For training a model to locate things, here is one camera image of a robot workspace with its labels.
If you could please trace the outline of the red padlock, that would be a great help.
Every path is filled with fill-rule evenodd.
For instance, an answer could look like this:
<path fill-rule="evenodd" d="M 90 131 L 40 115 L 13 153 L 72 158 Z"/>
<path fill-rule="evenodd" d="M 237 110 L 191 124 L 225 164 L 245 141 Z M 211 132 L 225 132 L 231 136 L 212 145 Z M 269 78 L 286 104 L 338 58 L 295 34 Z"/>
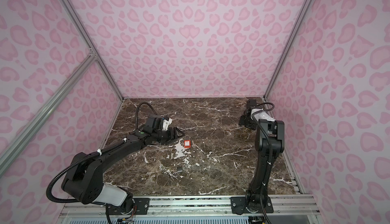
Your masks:
<path fill-rule="evenodd" d="M 191 148 L 191 146 L 192 146 L 192 141 L 191 140 L 185 140 L 184 141 L 184 148 L 185 149 L 189 149 L 189 148 Z"/>

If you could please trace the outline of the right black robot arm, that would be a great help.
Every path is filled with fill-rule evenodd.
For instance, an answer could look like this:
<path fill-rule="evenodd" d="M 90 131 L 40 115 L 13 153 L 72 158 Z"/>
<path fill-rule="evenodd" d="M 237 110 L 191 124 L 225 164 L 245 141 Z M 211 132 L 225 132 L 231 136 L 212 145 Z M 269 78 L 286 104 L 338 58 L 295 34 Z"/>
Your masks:
<path fill-rule="evenodd" d="M 258 103 L 255 99 L 246 102 L 246 110 L 239 125 L 256 131 L 255 150 L 258 153 L 256 171 L 245 193 L 245 210 L 250 213 L 272 213 L 268 185 L 272 168 L 284 152 L 285 124 L 268 115 L 274 109 L 270 102 Z"/>

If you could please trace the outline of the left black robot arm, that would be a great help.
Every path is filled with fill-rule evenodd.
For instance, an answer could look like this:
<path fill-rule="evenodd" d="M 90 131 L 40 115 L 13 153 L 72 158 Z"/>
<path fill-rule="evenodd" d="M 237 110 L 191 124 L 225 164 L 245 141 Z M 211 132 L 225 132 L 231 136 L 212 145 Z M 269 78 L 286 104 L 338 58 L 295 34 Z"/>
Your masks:
<path fill-rule="evenodd" d="M 103 175 L 128 155 L 154 143 L 170 144 L 185 136 L 177 127 L 150 129 L 143 127 L 128 134 L 121 142 L 90 154 L 77 154 L 72 163 L 49 183 L 46 197 L 54 203 L 82 203 L 115 206 L 130 212 L 133 194 L 104 183 Z"/>

